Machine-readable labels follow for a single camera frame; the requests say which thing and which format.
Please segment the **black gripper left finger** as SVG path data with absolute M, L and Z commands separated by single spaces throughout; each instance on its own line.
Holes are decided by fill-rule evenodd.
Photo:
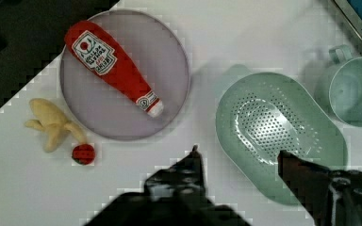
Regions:
M 148 177 L 143 193 L 152 200 L 174 197 L 177 193 L 190 194 L 194 191 L 206 194 L 203 157 L 194 144 L 187 156 L 166 169 L 159 169 Z

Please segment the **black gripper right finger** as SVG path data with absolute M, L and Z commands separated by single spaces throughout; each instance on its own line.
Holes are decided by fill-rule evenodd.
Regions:
M 277 161 L 278 175 L 316 226 L 362 226 L 362 171 L 332 170 L 287 151 Z

